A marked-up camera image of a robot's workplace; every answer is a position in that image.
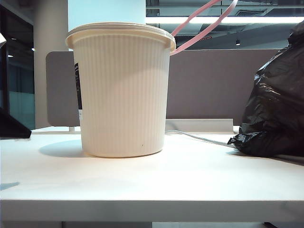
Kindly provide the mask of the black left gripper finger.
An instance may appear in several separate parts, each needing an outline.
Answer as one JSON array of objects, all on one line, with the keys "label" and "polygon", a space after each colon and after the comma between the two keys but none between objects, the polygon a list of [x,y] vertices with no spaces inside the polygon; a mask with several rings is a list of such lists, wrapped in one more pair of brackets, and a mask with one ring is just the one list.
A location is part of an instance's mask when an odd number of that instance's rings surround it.
[{"label": "black left gripper finger", "polygon": [[28,139],[31,130],[0,108],[0,137],[10,139]]}]

